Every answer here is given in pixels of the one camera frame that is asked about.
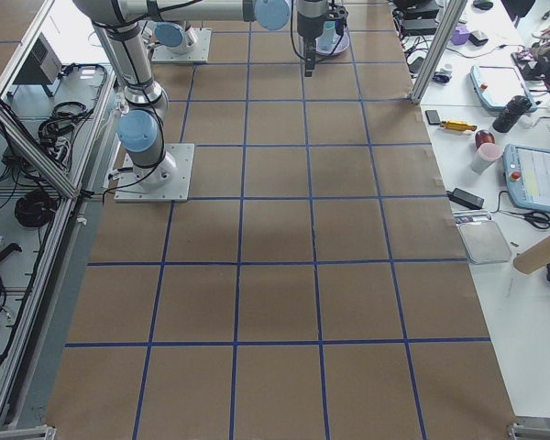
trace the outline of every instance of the blue joint cap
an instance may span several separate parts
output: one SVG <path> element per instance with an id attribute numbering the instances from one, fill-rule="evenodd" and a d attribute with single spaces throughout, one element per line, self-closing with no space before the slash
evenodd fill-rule
<path id="1" fill-rule="evenodd" d="M 144 110 L 133 110 L 120 118 L 118 137 L 130 152 L 142 153 L 157 140 L 158 123 L 155 117 Z"/>
<path id="2" fill-rule="evenodd" d="M 267 30 L 279 30 L 290 19 L 291 8 L 289 0 L 257 0 L 255 17 Z"/>
<path id="3" fill-rule="evenodd" d="M 163 46 L 177 48 L 183 43 L 185 36 L 181 26 L 162 22 L 155 26 L 155 38 Z"/>

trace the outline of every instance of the brown cylinder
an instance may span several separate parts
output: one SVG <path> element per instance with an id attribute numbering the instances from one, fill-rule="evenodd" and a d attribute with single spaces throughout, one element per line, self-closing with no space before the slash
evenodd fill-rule
<path id="1" fill-rule="evenodd" d="M 523 273 L 532 273 L 550 263 L 550 235 L 513 259 L 513 266 Z"/>

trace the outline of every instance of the white tabletop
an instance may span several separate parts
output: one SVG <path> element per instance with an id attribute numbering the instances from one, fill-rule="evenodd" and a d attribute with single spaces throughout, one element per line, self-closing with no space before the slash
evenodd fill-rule
<path id="1" fill-rule="evenodd" d="M 499 1 L 487 12 L 469 7 L 467 20 L 470 30 L 481 28 L 489 35 L 489 43 L 483 48 L 475 48 L 470 43 L 449 44 L 449 47 L 474 55 L 500 44 L 521 42 Z M 467 60 L 447 51 L 440 65 L 453 65 L 453 79 L 447 85 L 432 83 L 422 100 L 422 110 L 435 109 L 443 120 L 464 120 L 479 129 L 487 129 L 502 147 L 515 143 L 550 149 L 550 119 L 541 119 L 532 128 L 518 124 L 510 133 L 499 134 L 490 128 L 496 114 L 480 105 L 472 89 L 468 72 L 473 64 L 511 66 L 509 53 L 512 51 L 515 48 L 497 49 L 477 60 Z M 542 100 L 542 108 L 529 116 L 534 122 L 540 116 L 550 116 L 550 98 L 537 100 Z M 494 211 L 498 193 L 505 189 L 501 161 L 477 175 L 468 166 L 476 150 L 474 133 L 458 133 L 437 126 L 428 126 L 428 132 L 447 190 L 458 187 L 474 193 L 485 199 L 485 208 Z M 506 195 L 502 196 L 501 205 L 512 207 Z M 456 204 L 452 207 L 465 209 Z M 513 256 L 550 234 L 550 230 L 537 230 L 522 219 L 504 214 L 496 214 L 494 218 L 506 241 L 515 245 L 511 246 Z M 518 416 L 550 418 L 550 284 L 545 279 L 545 269 L 523 275 L 510 261 L 471 265 L 471 273 L 513 410 Z"/>

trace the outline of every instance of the black cylinder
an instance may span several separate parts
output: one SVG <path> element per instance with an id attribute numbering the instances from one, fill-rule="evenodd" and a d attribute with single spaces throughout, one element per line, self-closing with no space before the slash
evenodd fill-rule
<path id="1" fill-rule="evenodd" d="M 513 96 L 493 122 L 493 128 L 500 133 L 507 133 L 531 106 L 532 102 L 525 96 Z"/>

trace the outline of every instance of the paper cup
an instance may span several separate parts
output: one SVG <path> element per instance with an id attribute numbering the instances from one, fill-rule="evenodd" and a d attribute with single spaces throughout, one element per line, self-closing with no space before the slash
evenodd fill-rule
<path id="1" fill-rule="evenodd" d="M 481 174 L 503 155 L 503 149 L 497 144 L 486 142 L 481 144 L 470 162 L 470 169 L 476 174 Z"/>

